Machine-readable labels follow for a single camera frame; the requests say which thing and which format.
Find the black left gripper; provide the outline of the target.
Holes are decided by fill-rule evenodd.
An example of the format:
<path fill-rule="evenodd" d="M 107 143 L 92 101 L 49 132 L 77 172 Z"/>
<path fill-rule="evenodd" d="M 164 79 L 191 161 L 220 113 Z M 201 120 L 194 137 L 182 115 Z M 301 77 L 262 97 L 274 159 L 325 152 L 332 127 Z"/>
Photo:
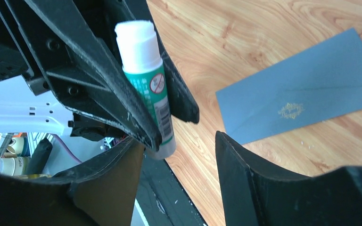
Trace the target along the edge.
<path fill-rule="evenodd" d="M 7 0 L 0 16 L 0 82 L 21 76 L 35 95 L 51 90 L 70 111 L 152 150 L 161 134 L 121 69 L 105 0 Z"/>

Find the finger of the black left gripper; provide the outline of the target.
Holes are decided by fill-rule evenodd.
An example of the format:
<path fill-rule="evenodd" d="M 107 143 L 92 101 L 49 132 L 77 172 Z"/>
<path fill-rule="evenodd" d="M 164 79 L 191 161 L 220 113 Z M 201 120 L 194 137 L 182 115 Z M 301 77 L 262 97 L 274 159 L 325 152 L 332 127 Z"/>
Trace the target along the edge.
<path fill-rule="evenodd" d="M 105 0 L 103 3 L 111 30 L 114 30 L 119 22 L 154 21 L 146 0 Z M 171 114 L 184 122 L 198 124 L 199 106 L 166 51 L 156 25 L 154 25 L 154 30 L 157 35 L 159 53 L 163 59 Z"/>

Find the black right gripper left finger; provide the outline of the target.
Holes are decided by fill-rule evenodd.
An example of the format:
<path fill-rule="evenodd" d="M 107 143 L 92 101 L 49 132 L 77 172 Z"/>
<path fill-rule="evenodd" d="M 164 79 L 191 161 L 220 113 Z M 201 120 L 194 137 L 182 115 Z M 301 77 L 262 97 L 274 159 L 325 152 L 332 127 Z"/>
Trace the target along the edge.
<path fill-rule="evenodd" d="M 0 174 L 0 226 L 128 226 L 144 145 L 128 137 L 48 178 Z"/>

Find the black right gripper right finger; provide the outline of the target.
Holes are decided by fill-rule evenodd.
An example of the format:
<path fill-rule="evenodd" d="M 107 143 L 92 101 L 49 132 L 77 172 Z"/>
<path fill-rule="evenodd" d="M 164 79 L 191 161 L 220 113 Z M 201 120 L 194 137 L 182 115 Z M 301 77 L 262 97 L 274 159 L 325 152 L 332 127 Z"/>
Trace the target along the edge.
<path fill-rule="evenodd" d="M 215 155 L 228 226 L 362 226 L 362 166 L 309 177 L 215 134 Z"/>

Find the green white glue stick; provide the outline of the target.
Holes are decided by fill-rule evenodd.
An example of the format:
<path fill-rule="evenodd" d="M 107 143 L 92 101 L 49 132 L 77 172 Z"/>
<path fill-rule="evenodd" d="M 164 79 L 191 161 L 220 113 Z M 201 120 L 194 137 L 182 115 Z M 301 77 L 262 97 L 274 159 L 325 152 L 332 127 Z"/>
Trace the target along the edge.
<path fill-rule="evenodd" d="M 115 33 L 125 76 L 141 96 L 161 133 L 159 150 L 148 150 L 147 154 L 155 160 L 168 158 L 176 150 L 176 139 L 154 24 L 149 20 L 120 22 L 115 26 Z"/>

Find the grey-blue paper envelope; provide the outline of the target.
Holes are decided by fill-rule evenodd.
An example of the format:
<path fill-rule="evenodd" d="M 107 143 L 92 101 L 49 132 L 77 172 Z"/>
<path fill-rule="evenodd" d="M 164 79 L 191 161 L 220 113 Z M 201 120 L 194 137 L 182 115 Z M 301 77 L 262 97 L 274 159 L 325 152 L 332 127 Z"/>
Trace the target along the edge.
<path fill-rule="evenodd" d="M 216 92 L 240 144 L 362 110 L 362 40 L 351 28 Z"/>

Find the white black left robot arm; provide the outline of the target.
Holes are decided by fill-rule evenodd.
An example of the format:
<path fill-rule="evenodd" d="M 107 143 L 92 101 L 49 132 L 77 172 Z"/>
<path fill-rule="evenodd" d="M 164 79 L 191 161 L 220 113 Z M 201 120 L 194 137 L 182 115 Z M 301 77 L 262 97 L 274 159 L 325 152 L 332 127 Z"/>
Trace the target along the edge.
<path fill-rule="evenodd" d="M 124 21 L 153 18 L 144 0 L 0 0 L 0 133 L 98 141 L 128 134 L 153 151 L 168 124 L 127 79 Z"/>

